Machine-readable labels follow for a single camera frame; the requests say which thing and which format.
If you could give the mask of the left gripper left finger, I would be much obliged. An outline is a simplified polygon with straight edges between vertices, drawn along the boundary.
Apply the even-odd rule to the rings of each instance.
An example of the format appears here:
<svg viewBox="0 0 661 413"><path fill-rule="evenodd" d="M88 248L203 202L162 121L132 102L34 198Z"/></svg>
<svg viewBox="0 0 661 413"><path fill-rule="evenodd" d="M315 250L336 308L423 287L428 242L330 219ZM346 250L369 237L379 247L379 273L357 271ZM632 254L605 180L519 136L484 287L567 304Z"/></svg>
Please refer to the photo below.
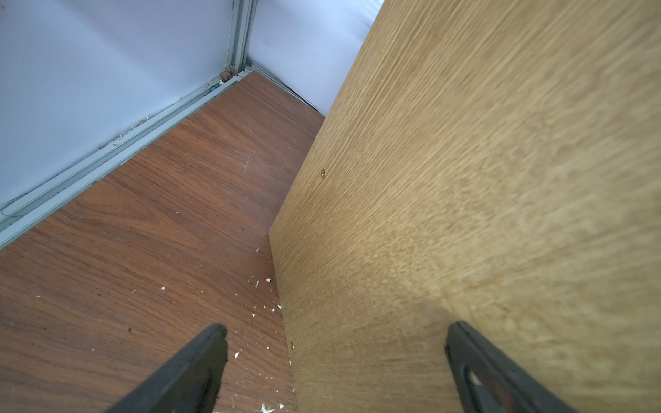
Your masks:
<svg viewBox="0 0 661 413"><path fill-rule="evenodd" d="M211 324L107 411L212 412L227 361L227 328Z"/></svg>

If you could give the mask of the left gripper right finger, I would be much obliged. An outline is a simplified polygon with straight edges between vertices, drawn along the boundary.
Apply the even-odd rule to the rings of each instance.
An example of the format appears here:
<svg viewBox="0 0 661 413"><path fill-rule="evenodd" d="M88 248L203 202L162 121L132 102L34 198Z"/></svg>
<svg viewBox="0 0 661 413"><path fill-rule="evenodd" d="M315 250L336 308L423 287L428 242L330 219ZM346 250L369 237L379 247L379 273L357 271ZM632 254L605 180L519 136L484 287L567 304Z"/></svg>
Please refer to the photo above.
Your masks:
<svg viewBox="0 0 661 413"><path fill-rule="evenodd" d="M575 411L467 322L449 326L445 352L463 411Z"/></svg>

